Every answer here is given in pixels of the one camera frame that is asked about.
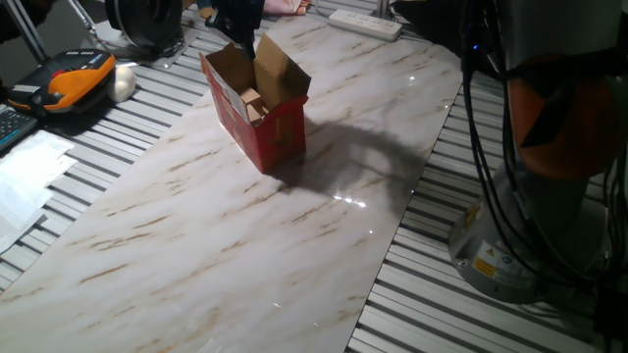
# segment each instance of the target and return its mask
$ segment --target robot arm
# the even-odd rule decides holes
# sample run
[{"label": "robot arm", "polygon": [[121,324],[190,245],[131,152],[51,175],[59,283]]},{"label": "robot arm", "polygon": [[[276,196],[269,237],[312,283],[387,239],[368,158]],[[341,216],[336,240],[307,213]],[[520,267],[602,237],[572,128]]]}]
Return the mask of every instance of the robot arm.
[{"label": "robot arm", "polygon": [[255,58],[254,31],[262,23],[264,0],[214,0],[214,15],[205,25],[243,50],[249,60]]}]

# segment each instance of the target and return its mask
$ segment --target white marble surface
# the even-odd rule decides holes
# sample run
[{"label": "white marble surface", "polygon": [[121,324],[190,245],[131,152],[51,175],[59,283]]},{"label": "white marble surface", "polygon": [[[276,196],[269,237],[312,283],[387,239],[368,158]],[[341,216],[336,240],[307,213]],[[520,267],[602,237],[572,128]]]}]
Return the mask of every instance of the white marble surface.
[{"label": "white marble surface", "polygon": [[269,34],[313,77],[305,158],[259,174],[206,94],[0,296],[0,351],[344,349],[458,62],[303,18]]}]

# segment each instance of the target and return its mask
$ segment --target white power strip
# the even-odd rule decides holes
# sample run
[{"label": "white power strip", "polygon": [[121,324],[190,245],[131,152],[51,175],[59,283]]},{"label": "white power strip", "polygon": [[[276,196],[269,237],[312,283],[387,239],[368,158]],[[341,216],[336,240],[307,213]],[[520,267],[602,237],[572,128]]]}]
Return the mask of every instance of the white power strip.
[{"label": "white power strip", "polygon": [[330,16],[330,25],[386,41],[396,41],[401,34],[398,23],[347,10],[336,10]]}]

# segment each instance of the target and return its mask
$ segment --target white object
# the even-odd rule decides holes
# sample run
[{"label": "white object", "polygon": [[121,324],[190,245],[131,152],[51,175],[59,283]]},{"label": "white object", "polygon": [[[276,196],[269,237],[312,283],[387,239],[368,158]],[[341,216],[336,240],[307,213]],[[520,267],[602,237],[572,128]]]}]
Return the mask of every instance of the white object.
[{"label": "white object", "polygon": [[330,16],[330,26],[390,42],[401,35],[401,24],[347,10],[336,10]]},{"label": "white object", "polygon": [[0,160],[0,173],[43,189],[77,163],[64,155],[73,147],[71,142],[41,130]]},{"label": "white object", "polygon": [[109,98],[114,102],[124,102],[135,91],[137,77],[133,70],[127,67],[119,67],[116,69],[116,79],[109,86]]},{"label": "white object", "polygon": [[0,174],[0,253],[15,243],[41,216],[52,192]]}]

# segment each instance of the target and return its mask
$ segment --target red cardboard box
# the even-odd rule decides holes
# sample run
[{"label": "red cardboard box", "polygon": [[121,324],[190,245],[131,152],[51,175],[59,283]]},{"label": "red cardboard box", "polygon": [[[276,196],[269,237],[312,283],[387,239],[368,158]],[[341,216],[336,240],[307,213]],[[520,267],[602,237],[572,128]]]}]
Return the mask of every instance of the red cardboard box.
[{"label": "red cardboard box", "polygon": [[255,54],[247,61],[233,44],[207,56],[199,53],[220,122],[266,172],[305,151],[303,105],[311,77],[266,34]]}]

